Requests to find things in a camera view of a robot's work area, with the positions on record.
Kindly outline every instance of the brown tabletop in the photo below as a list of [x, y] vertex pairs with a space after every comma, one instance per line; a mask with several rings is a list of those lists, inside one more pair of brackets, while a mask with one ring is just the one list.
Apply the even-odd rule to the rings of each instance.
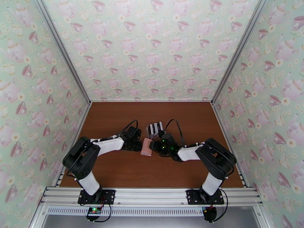
[[[93, 103], [80, 136], [109, 137], [137, 119], [143, 139], [147, 124], [162, 121], [165, 127], [171, 118], [179, 121], [186, 144], [212, 137], [228, 148], [210, 103], [204, 102]], [[175, 122], [169, 125], [167, 132], [181, 144]], [[208, 171], [200, 160], [178, 163], [155, 152], [147, 157], [140, 152], [120, 150], [99, 156], [93, 173], [102, 187], [199, 188]], [[73, 178], [65, 176], [60, 186], [79, 185]], [[243, 187], [237, 171], [224, 182], [223, 187]]]

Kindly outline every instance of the floral wallpaper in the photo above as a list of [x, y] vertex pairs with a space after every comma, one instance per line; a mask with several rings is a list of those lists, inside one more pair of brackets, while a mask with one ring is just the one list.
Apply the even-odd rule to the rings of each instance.
[[44, 0], [93, 101], [211, 100], [258, 0]]
[[28, 227], [86, 102], [31, 0], [0, 0], [0, 227]]
[[304, 227], [304, 0], [270, 0], [215, 105], [275, 227]]

